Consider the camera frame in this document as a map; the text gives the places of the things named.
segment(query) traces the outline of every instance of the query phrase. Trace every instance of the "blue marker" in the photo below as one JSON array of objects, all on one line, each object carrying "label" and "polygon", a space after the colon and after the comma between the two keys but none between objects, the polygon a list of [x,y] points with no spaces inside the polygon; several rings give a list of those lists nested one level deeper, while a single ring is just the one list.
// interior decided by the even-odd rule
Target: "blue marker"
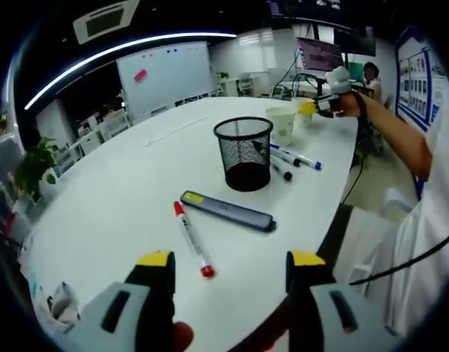
[{"label": "blue marker", "polygon": [[280,148],[279,145],[276,145],[276,144],[271,143],[270,147],[278,149],[280,152],[283,152],[285,154],[293,156],[294,158],[297,158],[299,161],[301,161],[302,164],[304,164],[306,166],[312,167],[313,169],[316,169],[318,171],[322,170],[322,164],[319,161],[312,161],[311,159],[305,158],[303,155],[296,154],[289,150],[282,149],[282,148]]}]

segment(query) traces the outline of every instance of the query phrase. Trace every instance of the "led light strip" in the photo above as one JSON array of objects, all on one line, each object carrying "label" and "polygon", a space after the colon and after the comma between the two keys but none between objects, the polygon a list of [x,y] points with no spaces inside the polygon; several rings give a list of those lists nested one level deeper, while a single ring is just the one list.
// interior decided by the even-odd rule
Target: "led light strip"
[{"label": "led light strip", "polygon": [[133,42],[117,45],[113,48],[107,49],[105,51],[101,51],[99,54],[96,54],[94,56],[91,56],[76,65],[68,68],[64,73],[56,77],[53,81],[51,81],[49,84],[47,84],[45,87],[43,87],[28,103],[26,106],[24,106],[24,110],[28,110],[34,103],[42,96],[44,95],[50,88],[52,88],[55,84],[60,82],[62,79],[64,79],[69,74],[73,73],[74,71],[78,70],[79,68],[85,66],[86,64],[89,64],[90,62],[99,59],[100,57],[113,53],[114,51],[121,50],[124,48],[128,48],[129,46],[137,45],[137,44],[143,44],[148,42],[154,42],[156,40],[163,40],[163,39],[172,39],[172,38],[182,38],[182,37],[227,37],[227,38],[236,38],[236,35],[234,34],[226,34],[226,33],[207,33],[207,32],[197,32],[197,33],[177,33],[177,34],[164,34],[164,35],[157,35],[155,37],[149,37],[144,39],[138,39],[134,40]]}]

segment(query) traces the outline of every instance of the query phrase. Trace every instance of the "bulletin board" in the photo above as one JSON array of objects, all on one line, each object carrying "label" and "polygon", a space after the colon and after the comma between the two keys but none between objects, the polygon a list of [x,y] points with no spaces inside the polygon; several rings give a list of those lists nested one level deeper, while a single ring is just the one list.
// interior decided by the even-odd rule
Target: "bulletin board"
[{"label": "bulletin board", "polygon": [[442,107],[445,71],[426,38],[409,27],[396,43],[397,94],[395,113],[426,132]]},{"label": "bulletin board", "polygon": [[206,42],[149,49],[117,60],[127,111],[133,119],[213,91]]}]

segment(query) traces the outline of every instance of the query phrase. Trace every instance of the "red magnet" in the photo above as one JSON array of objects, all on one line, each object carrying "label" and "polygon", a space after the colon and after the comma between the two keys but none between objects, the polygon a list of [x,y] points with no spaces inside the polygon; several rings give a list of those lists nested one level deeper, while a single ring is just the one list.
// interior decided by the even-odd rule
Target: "red magnet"
[{"label": "red magnet", "polygon": [[144,77],[146,77],[146,70],[141,70],[136,74],[135,81],[140,82]]}]

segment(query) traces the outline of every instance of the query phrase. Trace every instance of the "paper cup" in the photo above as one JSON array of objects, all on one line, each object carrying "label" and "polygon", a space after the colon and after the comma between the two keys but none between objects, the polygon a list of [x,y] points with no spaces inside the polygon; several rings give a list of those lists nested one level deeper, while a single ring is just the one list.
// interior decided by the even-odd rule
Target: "paper cup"
[{"label": "paper cup", "polygon": [[308,128],[311,125],[311,120],[313,119],[313,114],[301,114],[299,113],[299,107],[301,106],[302,103],[306,102],[306,101],[313,101],[313,99],[310,98],[293,98],[293,106],[296,110],[296,116],[295,116],[295,120],[296,120],[296,124],[299,127],[304,127],[304,128]]},{"label": "paper cup", "polygon": [[289,145],[293,133],[295,110],[283,107],[268,108],[266,117],[274,124],[274,129],[270,133],[271,142],[282,147]]}]

